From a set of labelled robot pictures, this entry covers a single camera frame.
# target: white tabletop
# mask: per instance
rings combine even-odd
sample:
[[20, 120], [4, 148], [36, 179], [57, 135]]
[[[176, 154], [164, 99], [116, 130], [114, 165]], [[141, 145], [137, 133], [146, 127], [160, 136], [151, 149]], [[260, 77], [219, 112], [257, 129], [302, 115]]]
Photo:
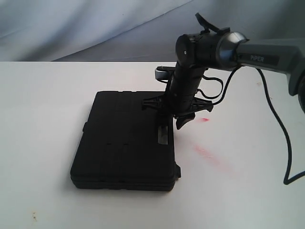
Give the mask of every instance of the white tabletop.
[[[283, 184], [285, 137], [251, 68], [236, 73], [211, 113], [174, 131], [182, 177], [171, 192], [73, 185], [69, 172], [96, 92], [162, 91], [158, 65], [174, 63], [0, 63], [1, 229], [304, 228], [305, 178]], [[305, 115], [286, 76], [264, 73], [291, 137], [294, 175], [305, 169]], [[209, 95], [220, 88], [200, 87]]]

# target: red stain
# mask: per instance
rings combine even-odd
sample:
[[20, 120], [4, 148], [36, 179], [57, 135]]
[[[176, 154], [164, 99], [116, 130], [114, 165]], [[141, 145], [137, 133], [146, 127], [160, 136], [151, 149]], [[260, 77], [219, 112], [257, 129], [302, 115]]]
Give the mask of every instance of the red stain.
[[210, 119], [208, 119], [208, 118], [200, 118], [200, 119], [199, 119], [200, 122], [207, 122], [207, 121], [209, 121], [209, 120], [210, 120]]
[[212, 155], [209, 151], [205, 150], [204, 148], [200, 146], [195, 146], [194, 150], [201, 156], [203, 156], [207, 162], [209, 162], [214, 167], [217, 167], [218, 169], [224, 171], [224, 172], [232, 172], [230, 167], [220, 161], [216, 156]]

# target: black plastic case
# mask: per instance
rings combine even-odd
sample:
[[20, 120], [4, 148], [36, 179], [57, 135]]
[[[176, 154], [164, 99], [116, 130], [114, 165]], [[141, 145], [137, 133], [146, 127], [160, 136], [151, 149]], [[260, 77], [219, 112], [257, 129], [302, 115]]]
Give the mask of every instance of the black plastic case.
[[[173, 117], [142, 110], [143, 98], [162, 93], [96, 94], [71, 168], [76, 187], [172, 190], [181, 176], [174, 157]], [[167, 145], [158, 143], [160, 120], [167, 124]]]

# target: small label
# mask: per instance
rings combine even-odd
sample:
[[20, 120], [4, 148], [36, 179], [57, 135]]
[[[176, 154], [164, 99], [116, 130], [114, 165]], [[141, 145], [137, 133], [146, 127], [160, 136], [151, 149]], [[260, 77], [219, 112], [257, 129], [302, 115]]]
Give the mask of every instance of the small label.
[[260, 54], [249, 54], [241, 53], [238, 55], [238, 60], [240, 62], [251, 63], [260, 62], [268, 65], [276, 66], [279, 62], [279, 57], [274, 55], [260, 55]]

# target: robotic arm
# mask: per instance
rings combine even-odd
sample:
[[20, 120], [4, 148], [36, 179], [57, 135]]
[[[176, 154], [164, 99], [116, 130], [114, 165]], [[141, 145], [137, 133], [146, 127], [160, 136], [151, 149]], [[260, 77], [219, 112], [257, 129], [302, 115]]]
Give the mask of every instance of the robotic arm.
[[176, 67], [156, 69], [157, 80], [168, 80], [164, 96], [144, 100], [144, 106], [173, 114], [180, 129], [194, 119], [195, 112], [213, 108], [211, 101], [195, 97], [204, 71], [251, 66], [286, 74], [289, 94], [299, 95], [305, 112], [305, 39], [251, 41], [230, 28], [211, 25], [199, 13], [196, 17], [204, 30], [178, 38]]

